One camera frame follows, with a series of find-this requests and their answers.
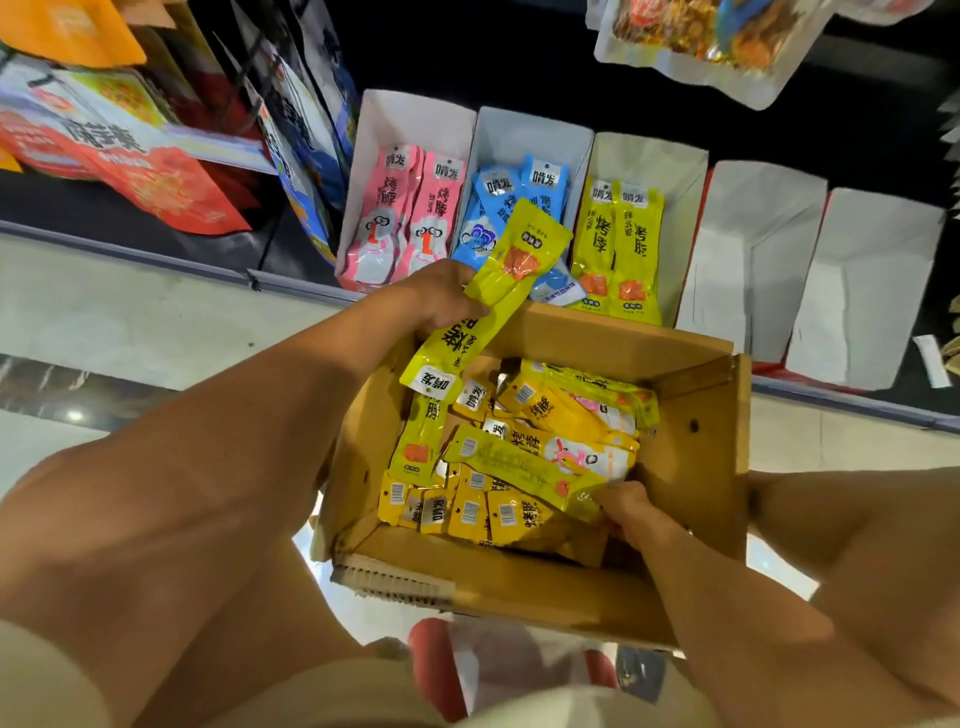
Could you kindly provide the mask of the person's right hand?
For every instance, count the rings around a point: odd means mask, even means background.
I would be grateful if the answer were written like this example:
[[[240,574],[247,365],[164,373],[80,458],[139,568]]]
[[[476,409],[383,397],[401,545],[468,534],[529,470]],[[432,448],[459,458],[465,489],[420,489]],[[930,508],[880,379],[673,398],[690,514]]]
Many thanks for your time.
[[[604,523],[644,558],[656,556],[690,536],[689,530],[653,505],[639,481],[608,483],[594,491],[592,498]]]

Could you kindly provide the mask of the person's left hand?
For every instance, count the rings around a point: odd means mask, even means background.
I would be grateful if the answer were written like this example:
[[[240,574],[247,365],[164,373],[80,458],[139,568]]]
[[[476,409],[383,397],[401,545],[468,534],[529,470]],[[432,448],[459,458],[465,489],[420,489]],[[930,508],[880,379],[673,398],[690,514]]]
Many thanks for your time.
[[[440,262],[458,261],[442,259],[431,263],[384,289],[389,299],[388,312],[399,314],[402,327],[407,332],[426,337],[435,331],[453,326],[439,327]]]

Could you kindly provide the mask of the yellow snack packet orange window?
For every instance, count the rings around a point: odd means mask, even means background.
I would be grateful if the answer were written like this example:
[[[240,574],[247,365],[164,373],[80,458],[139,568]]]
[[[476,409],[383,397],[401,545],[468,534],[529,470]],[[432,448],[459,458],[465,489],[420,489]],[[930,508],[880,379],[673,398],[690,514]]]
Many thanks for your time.
[[[531,200],[519,200],[465,295],[487,308],[430,334],[407,364],[399,382],[440,403],[453,398],[462,372],[481,355],[549,272],[572,240],[572,233]]]

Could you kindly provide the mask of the yellow snack packet barcode label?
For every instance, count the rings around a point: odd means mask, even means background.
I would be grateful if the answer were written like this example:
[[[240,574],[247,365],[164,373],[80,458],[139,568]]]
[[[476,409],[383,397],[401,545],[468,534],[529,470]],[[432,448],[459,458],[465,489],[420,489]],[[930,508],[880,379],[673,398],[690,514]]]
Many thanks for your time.
[[[503,480],[570,518],[596,524],[600,518],[594,493],[604,479],[573,460],[549,462],[518,445],[472,425],[460,424],[441,453],[449,464],[466,464],[474,471]]]

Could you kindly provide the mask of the person's left forearm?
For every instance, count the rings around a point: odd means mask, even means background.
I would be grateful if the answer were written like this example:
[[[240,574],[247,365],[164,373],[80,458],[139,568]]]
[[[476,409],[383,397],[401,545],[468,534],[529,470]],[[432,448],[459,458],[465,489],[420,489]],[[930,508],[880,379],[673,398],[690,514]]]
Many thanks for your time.
[[[390,286],[41,461],[0,502],[0,618],[91,671],[164,674],[287,531],[359,386],[429,317]]]

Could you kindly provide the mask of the person's right forearm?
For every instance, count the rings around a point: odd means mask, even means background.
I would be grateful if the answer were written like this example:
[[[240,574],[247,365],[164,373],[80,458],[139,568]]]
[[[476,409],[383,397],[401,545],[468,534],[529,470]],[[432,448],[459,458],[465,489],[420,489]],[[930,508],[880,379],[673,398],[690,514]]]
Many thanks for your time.
[[[908,728],[960,709],[898,680],[809,602],[669,518],[625,529],[690,671],[731,728]]]

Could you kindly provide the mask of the blue snack packet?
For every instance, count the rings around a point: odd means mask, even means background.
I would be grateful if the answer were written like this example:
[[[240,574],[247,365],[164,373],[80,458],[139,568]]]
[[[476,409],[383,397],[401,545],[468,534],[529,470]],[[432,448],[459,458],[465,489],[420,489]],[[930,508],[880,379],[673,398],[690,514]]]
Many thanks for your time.
[[[479,270],[495,249],[517,201],[520,167],[487,166],[472,179],[470,198],[451,258]]]
[[[527,153],[519,170],[521,191],[537,208],[562,222],[570,188],[570,166]]]
[[[587,297],[581,283],[570,273],[567,263],[560,259],[539,276],[531,288],[529,300],[547,306],[566,308]]]

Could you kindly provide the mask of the pink snack packet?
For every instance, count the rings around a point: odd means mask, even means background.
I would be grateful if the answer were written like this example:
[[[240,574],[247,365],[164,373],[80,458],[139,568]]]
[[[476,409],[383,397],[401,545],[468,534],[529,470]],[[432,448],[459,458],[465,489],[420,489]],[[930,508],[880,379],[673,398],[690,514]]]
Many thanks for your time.
[[[345,253],[341,281],[357,290],[390,282],[405,246],[404,229],[423,176],[424,150],[395,144],[378,152],[361,214]]]
[[[391,283],[448,257],[464,176],[462,159],[426,151],[413,210],[404,227],[407,242],[394,267]]]

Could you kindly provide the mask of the brown cardboard box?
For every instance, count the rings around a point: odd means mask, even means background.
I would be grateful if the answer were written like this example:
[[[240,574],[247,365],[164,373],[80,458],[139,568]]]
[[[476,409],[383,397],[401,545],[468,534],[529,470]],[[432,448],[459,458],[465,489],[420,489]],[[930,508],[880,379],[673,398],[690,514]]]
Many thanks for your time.
[[[382,523],[380,485],[412,391],[400,377],[421,345],[395,345],[342,423],[310,544],[337,584],[387,601],[501,618],[638,647],[678,647],[638,571],[586,568]],[[746,559],[751,363],[729,342],[525,302],[467,368],[529,358],[648,386],[659,422],[642,443],[651,502],[716,552]]]

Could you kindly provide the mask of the white paper display box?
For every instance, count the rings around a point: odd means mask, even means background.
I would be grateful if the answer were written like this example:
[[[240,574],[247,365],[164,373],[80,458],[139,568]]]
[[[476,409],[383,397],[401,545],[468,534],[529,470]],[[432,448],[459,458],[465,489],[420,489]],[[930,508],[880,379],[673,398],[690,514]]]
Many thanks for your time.
[[[654,188],[664,198],[657,300],[662,326],[676,322],[700,213],[709,154],[689,145],[616,132],[595,135],[586,179]]]
[[[893,386],[925,296],[946,210],[835,188],[784,361],[793,376],[874,392]]]
[[[364,93],[334,268],[335,278],[344,290],[361,294],[381,286],[357,290],[341,280],[346,252],[361,214],[364,190],[377,163],[379,150],[396,144],[416,145],[424,151],[424,158],[426,152],[433,151],[464,161],[466,168],[474,140],[476,118],[477,113],[465,106],[422,95],[385,89],[371,89]]]
[[[456,238],[467,212],[474,175],[481,168],[494,165],[517,166],[521,169],[527,154],[569,166],[567,201],[559,223],[571,233],[574,232],[593,145],[594,132],[587,127],[501,108],[482,107],[466,164],[460,219],[450,236],[450,254],[457,245]]]
[[[676,328],[725,339],[736,354],[786,356],[830,186],[777,164],[723,160],[705,189]]]

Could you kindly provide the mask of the person's white shorts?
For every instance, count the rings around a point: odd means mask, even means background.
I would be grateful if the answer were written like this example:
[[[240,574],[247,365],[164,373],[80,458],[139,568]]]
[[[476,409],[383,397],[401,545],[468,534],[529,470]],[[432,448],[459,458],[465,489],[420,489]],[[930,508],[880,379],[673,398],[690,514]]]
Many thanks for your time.
[[[655,703],[597,685],[508,699],[450,723],[423,698],[405,646],[380,640],[375,658],[335,661],[272,685],[210,720],[150,728],[724,728],[681,674]],[[53,642],[0,620],[0,728],[118,728],[106,699]]]

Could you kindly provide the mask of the white paper tag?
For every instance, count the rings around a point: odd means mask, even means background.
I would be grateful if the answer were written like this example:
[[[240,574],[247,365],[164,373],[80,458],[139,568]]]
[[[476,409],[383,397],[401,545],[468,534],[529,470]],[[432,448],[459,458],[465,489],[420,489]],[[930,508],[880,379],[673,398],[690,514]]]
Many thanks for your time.
[[[953,386],[951,376],[945,367],[941,346],[933,334],[921,334],[913,337],[920,360],[931,389],[949,389]]]

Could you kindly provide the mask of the clear bag of mixed snacks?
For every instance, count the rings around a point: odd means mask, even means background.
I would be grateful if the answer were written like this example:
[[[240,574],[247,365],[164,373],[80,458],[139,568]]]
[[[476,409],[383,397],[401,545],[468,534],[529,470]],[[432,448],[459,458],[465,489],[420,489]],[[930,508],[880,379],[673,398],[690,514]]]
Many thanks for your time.
[[[594,57],[769,108],[841,0],[606,0]]]

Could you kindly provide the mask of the red and white snack bag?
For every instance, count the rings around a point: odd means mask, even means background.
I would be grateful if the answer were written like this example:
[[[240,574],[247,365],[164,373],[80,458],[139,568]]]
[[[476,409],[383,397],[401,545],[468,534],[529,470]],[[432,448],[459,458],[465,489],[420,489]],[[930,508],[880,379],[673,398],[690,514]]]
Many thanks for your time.
[[[0,62],[0,147],[58,178],[98,181],[186,234],[248,232],[259,206],[244,182],[178,148],[138,74],[57,67],[17,52]]]

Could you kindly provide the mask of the grey shelf edge rail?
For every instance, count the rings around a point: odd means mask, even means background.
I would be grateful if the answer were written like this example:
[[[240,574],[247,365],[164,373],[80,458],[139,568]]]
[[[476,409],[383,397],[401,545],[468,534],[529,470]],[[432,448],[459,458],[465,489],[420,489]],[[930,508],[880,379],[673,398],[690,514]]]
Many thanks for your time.
[[[23,238],[31,242],[58,245],[74,251],[105,256],[118,261],[146,264],[218,283],[235,286],[245,285],[250,289],[265,283],[269,292],[331,305],[336,309],[344,309],[360,299],[359,294],[344,292],[326,284],[308,283],[258,271],[237,273],[227,268],[191,262],[141,249],[127,248],[68,233],[47,231],[28,224],[0,220],[0,234]],[[792,404],[821,407],[845,412],[846,414],[913,426],[926,431],[960,435],[960,415],[950,415],[898,404],[864,394],[842,393],[760,374],[752,376],[751,387],[755,395],[772,397]]]

